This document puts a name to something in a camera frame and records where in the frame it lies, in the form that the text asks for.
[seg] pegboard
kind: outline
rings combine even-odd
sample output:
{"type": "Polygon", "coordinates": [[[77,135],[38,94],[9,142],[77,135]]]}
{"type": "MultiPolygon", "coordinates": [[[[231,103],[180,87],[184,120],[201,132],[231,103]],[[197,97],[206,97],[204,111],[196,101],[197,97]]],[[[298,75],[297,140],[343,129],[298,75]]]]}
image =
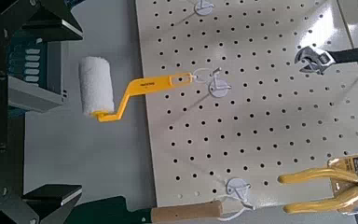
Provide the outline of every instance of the pegboard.
{"type": "MultiPolygon", "coordinates": [[[[225,194],[230,178],[252,185],[256,207],[331,197],[329,180],[281,186],[278,175],[358,153],[358,66],[302,74],[299,49],[351,47],[336,1],[138,0],[145,77],[223,69],[232,86],[146,96],[158,206],[201,203],[225,194]]],[[[236,202],[225,212],[239,210],[236,202]]]]}

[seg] gray table surface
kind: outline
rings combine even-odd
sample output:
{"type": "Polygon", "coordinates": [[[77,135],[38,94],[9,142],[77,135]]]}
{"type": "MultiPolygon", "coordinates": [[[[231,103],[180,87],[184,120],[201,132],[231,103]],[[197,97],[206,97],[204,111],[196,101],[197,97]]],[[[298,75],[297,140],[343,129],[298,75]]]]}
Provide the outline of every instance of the gray table surface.
{"type": "MultiPolygon", "coordinates": [[[[81,203],[124,195],[129,209],[156,206],[145,98],[131,98],[120,122],[100,124],[82,114],[79,95],[77,63],[86,56],[111,63],[116,104],[127,84],[143,76],[134,2],[89,0],[73,9],[85,35],[83,41],[62,44],[68,52],[63,80],[68,102],[46,114],[26,115],[25,192],[47,183],[81,184],[81,203]]],[[[229,223],[344,224],[355,218],[338,213],[289,216],[272,207],[229,223]]]]}

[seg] yellow pliers handle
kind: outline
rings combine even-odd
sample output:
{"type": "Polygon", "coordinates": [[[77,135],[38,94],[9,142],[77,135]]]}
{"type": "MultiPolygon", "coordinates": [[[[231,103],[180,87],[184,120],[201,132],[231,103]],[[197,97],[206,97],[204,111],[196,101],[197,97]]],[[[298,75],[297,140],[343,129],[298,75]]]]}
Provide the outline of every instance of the yellow pliers handle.
{"type": "Polygon", "coordinates": [[[311,168],[290,175],[280,175],[278,181],[282,184],[296,184],[317,178],[333,178],[358,183],[358,176],[356,173],[335,168],[311,168]]]}
{"type": "MultiPolygon", "coordinates": [[[[283,184],[294,184],[324,177],[358,183],[358,175],[356,173],[334,168],[312,168],[295,174],[280,175],[278,181],[283,184]]],[[[358,187],[354,186],[333,199],[308,203],[291,203],[287,204],[283,210],[289,214],[327,212],[347,207],[357,200],[358,187]]]]}
{"type": "Polygon", "coordinates": [[[330,212],[345,208],[358,201],[358,187],[352,187],[339,194],[336,198],[324,199],[308,203],[290,203],[283,207],[289,214],[330,212]]]}

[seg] paint roller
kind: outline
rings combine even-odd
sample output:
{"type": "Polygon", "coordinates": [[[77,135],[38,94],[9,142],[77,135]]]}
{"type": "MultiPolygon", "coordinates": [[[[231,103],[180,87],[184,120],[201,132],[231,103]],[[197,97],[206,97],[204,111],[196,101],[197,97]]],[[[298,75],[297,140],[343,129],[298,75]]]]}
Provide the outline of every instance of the paint roller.
{"type": "Polygon", "coordinates": [[[191,73],[134,79],[124,92],[115,114],[109,62],[103,58],[87,57],[79,64],[80,94],[83,113],[100,122],[122,118],[130,97],[183,87],[193,81],[191,73]]]}

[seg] wrench head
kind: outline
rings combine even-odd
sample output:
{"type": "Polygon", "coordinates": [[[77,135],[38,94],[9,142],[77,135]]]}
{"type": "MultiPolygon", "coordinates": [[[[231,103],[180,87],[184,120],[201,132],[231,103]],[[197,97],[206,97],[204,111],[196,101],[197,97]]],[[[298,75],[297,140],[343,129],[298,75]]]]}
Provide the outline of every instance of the wrench head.
{"type": "Polygon", "coordinates": [[[305,47],[297,53],[295,63],[303,61],[307,62],[308,65],[300,69],[302,73],[322,73],[335,63],[333,57],[327,51],[313,47],[305,47]],[[321,59],[325,58],[328,59],[328,63],[325,60],[321,61],[321,59]]]}

